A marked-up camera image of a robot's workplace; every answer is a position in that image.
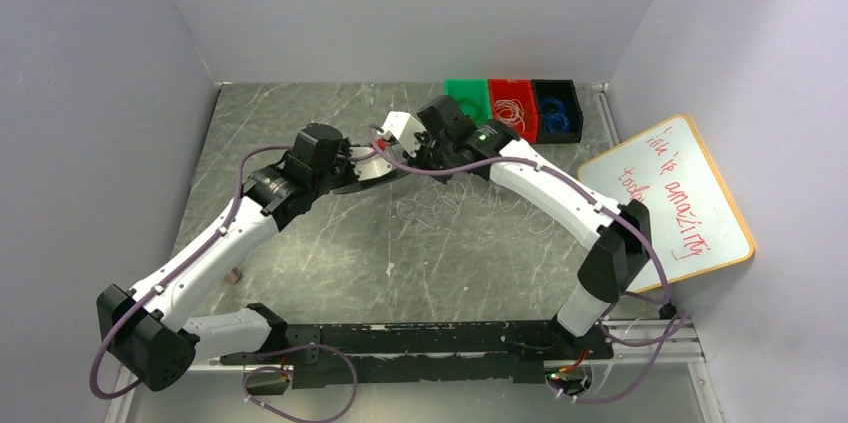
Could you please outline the black cable spool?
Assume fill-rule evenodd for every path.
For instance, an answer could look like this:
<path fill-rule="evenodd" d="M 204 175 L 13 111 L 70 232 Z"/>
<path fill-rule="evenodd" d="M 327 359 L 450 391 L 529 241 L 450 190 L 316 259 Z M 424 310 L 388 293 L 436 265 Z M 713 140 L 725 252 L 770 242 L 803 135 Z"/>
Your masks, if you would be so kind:
<path fill-rule="evenodd" d="M 373 148 L 351 146 L 342 156 L 342 173 L 334 194 L 352 194 L 392 183 L 407 176 L 382 158 Z"/>

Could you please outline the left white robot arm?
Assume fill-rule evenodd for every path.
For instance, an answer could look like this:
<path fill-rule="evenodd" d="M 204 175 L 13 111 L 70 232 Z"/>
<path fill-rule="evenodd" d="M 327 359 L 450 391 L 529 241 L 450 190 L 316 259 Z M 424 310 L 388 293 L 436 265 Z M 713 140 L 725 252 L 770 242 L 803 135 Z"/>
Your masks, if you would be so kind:
<path fill-rule="evenodd" d="M 230 201 L 209 226 L 154 273 L 128 289 L 107 287 L 96 300 L 101 342 L 88 383 L 103 400 L 121 396 L 99 385 L 111 355 L 134 376 L 130 389 L 160 391 L 196 362 L 235 353 L 267 354 L 287 345 L 287 322 L 261 303 L 234 313 L 194 312 L 217 282 L 253 250 L 281 233 L 324 195 L 358 192 L 392 170 L 374 149 L 354 146 L 336 128 L 311 123 L 292 145 L 271 145 L 250 157 L 280 152 L 252 172 L 240 165 Z"/>

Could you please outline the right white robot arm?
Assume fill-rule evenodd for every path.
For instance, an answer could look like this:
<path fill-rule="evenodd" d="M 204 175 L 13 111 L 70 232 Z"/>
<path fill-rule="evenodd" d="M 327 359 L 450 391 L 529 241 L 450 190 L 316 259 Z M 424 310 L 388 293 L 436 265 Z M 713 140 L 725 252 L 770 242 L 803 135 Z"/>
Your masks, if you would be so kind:
<path fill-rule="evenodd" d="M 477 125 L 450 96 L 441 95 L 415 115 L 420 126 L 398 136 L 412 142 L 414 167 L 474 173 L 518 194 L 551 216 L 587 249 L 578 282 L 554 320 L 574 337 L 586 335 L 651 261 L 647 207 L 623 204 L 589 189 L 542 157 L 504 123 Z"/>

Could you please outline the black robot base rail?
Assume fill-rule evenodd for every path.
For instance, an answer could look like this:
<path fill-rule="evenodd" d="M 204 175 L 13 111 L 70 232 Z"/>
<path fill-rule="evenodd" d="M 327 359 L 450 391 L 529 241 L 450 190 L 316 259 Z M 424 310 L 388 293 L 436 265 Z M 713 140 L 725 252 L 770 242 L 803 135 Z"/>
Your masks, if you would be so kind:
<path fill-rule="evenodd" d="M 610 360 L 614 351 L 598 328 L 575 337 L 549 320 L 291 324 L 283 342 L 290 355 L 231 353 L 225 366 L 283 363 L 296 389 L 346 384 L 506 379 L 542 384 L 555 369 Z"/>

